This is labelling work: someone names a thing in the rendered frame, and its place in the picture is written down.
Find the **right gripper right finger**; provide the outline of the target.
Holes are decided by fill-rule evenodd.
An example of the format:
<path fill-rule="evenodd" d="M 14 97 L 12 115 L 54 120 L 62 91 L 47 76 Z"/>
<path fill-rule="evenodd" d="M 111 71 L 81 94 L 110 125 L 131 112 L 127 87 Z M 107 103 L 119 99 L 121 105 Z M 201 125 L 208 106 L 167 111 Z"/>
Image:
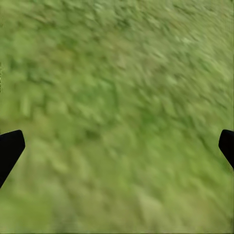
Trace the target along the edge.
<path fill-rule="evenodd" d="M 223 130 L 218 146 L 234 169 L 234 132 Z"/>

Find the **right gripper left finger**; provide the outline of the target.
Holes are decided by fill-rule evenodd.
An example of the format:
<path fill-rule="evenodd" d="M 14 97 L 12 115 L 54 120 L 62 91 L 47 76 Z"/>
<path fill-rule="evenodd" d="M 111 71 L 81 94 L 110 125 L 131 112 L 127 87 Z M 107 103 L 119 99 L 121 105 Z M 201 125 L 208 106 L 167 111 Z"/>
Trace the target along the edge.
<path fill-rule="evenodd" d="M 22 130 L 0 135 L 0 188 L 25 148 Z"/>

